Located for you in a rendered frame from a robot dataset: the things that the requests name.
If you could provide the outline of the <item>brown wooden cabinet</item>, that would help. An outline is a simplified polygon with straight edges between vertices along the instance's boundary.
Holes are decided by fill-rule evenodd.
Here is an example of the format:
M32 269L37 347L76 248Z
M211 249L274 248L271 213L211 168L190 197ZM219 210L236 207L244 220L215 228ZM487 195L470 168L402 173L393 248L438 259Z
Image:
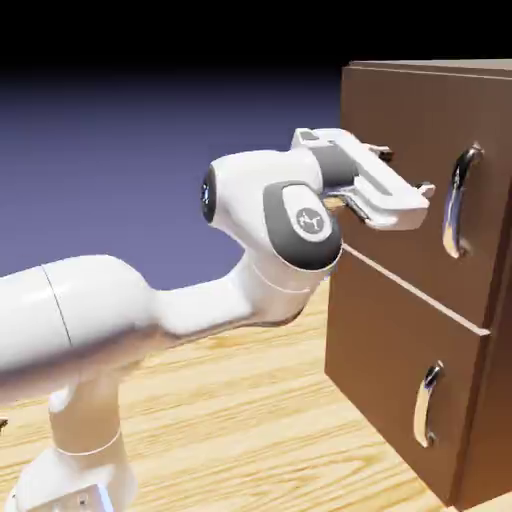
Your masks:
M512 60L354 62L341 122L435 186L410 232L339 213L325 370L424 483L512 492Z

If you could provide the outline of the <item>brown cabinet door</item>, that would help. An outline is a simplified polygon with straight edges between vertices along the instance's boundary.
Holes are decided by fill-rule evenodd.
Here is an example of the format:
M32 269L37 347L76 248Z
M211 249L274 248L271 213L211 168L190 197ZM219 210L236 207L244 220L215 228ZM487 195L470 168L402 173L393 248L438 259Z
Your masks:
M447 505L456 501L485 338L347 249L330 279L325 372ZM428 448L413 434L419 385L444 365Z
M389 146L407 182L436 186L415 231L373 231L342 211L346 250L480 336L490 334L512 226L512 74L355 63L343 73L341 121L360 139ZM473 142L484 154L465 182L467 252L453 259L442 245L445 198L455 161Z

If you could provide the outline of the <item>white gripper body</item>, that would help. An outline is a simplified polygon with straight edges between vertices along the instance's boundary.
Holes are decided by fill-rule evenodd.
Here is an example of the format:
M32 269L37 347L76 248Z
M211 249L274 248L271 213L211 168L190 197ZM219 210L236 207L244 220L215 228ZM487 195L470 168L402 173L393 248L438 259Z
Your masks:
M350 132L335 129L330 141L340 147L355 165L351 185L338 185L330 191L375 230L418 229L426 218L429 200L409 184L388 161L379 159Z

